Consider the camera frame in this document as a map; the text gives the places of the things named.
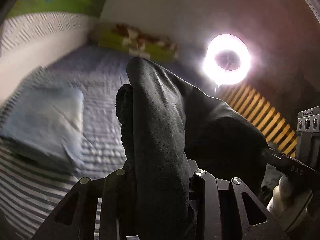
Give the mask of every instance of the silver bolt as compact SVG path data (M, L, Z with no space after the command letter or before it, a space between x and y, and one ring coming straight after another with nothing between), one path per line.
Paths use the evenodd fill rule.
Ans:
M205 175L205 171L204 171L204 170L197 170L197 171L196 171L196 174L197 174L198 176L204 176L204 175Z
M87 184L88 182L89 182L89 178L87 178L87 177L83 177L80 179L81 184Z
M240 185L241 184L241 179L239 179L239 178L233 178L232 179L232 182L234 183L234 184L236 184L236 185Z
M125 174L125 170L124 169L119 169L116 171L116 174L119 175L119 176L122 176Z

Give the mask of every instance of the wooden slatted panel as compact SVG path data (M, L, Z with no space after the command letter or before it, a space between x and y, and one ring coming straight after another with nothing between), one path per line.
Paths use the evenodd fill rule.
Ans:
M295 156L295 131L260 93L245 84L224 87L221 91L219 98L261 130L267 142L273 141L279 150Z

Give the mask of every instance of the folded black clothing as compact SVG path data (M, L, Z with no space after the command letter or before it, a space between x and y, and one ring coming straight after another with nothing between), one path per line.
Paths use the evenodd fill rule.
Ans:
M127 66L131 85L116 99L122 142L137 185L137 230L144 239L194 239L187 158L217 178L259 189L263 134L228 104L142 58Z

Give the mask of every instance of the glowing white ring light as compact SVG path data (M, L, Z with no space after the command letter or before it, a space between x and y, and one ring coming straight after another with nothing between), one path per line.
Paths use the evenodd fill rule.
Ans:
M235 70L221 68L214 57L221 51L232 50L240 58L240 67ZM250 69L250 54L246 45L236 36L222 34L209 44L203 63L204 72L219 86L233 85L245 78Z

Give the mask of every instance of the blue folded cloth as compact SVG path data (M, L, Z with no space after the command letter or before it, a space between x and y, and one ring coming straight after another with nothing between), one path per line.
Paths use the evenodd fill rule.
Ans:
M81 170L83 94L73 87L23 89L0 129L9 150L68 173Z

